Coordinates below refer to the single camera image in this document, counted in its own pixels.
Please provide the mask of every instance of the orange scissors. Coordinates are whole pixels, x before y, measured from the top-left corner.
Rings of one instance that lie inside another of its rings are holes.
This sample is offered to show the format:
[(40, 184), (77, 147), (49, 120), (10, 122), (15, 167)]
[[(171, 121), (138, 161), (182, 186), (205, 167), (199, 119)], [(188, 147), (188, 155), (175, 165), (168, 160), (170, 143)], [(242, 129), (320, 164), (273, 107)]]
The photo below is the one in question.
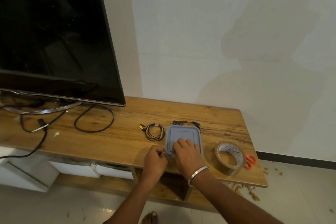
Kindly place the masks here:
[(252, 167), (253, 167), (252, 164), (257, 163), (257, 159), (252, 155), (245, 154), (245, 156), (246, 156), (246, 166), (245, 166), (245, 168), (252, 169)]

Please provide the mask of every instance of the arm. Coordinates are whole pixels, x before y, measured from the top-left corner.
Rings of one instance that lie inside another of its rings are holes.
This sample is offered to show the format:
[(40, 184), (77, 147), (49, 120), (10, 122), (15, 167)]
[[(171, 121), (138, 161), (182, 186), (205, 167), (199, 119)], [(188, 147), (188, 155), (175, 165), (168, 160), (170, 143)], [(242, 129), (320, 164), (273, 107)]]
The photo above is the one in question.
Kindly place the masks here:
[(167, 167), (164, 149), (153, 145), (145, 157), (139, 183), (133, 188), (117, 211), (104, 224), (137, 224), (150, 191)]
[[(206, 166), (201, 157), (199, 146), (194, 145), (191, 140), (184, 141), (180, 138), (174, 143), (174, 149), (177, 154), (176, 164), (185, 179), (188, 180), (195, 171)], [(217, 180), (209, 170), (197, 174), (192, 180), (192, 184), (212, 203), (229, 224), (281, 224), (280, 221), (258, 206), (234, 193)]]

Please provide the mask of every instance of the black baseboard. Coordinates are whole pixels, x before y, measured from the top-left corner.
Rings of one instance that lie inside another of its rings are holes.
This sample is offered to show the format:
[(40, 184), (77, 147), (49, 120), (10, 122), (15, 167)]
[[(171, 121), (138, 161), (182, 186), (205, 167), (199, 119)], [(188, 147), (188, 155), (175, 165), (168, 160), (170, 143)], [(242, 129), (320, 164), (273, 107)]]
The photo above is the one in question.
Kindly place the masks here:
[(311, 158), (300, 158), (300, 157), (293, 157), (293, 156), (261, 152), (261, 151), (257, 151), (257, 155), (258, 155), (258, 158), (262, 160), (270, 160), (270, 161), (275, 161), (275, 162), (283, 162), (283, 163), (289, 163), (289, 164), (295, 164), (295, 165), (301, 165), (301, 166), (320, 167), (320, 168), (336, 170), (336, 162), (332, 162), (332, 161), (311, 159)]

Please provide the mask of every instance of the foot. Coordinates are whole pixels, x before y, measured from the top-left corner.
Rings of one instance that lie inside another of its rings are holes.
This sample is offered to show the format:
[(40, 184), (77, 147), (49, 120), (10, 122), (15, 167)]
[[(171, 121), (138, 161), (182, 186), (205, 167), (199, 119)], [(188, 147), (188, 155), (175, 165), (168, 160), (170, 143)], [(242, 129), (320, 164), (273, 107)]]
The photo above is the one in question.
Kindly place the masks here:
[(158, 215), (156, 212), (147, 214), (141, 221), (141, 224), (158, 224)]

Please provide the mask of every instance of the wooden tabletop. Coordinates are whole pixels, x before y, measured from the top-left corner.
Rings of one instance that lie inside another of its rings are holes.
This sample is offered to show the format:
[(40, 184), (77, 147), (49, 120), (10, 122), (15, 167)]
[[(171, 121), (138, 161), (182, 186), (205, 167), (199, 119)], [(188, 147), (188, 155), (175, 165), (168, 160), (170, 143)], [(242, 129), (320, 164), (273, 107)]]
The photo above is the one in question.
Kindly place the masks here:
[[(165, 138), (151, 142), (139, 128), (140, 124), (159, 123), (165, 129), (173, 120), (196, 120), (201, 124), (201, 137), (204, 159), (216, 178), (258, 187), (267, 187), (267, 181), (259, 161), (251, 170), (242, 168), (235, 176), (227, 176), (219, 169), (214, 147), (217, 142), (234, 142), (245, 154), (258, 159), (243, 116), (239, 110), (176, 103), (144, 98), (126, 97), (126, 107), (109, 106), (115, 113), (115, 121), (107, 130), (100, 133), (84, 133), (74, 128), (74, 120), (87, 107), (78, 106), (69, 110), (59, 120), (48, 127), (48, 136), (40, 149), (41, 152), (86, 158), (102, 162), (144, 166), (144, 157), (153, 144), (165, 145)], [(58, 113), (44, 115), (25, 115), (26, 129), (39, 127), (37, 119), (46, 122)], [(24, 132), (17, 119), (18, 115), (0, 110), (0, 146), (34, 149), (43, 137), (43, 131)], [(94, 108), (78, 121), (78, 127), (98, 130), (111, 122), (111, 114)], [(174, 160), (167, 172), (179, 173)]]

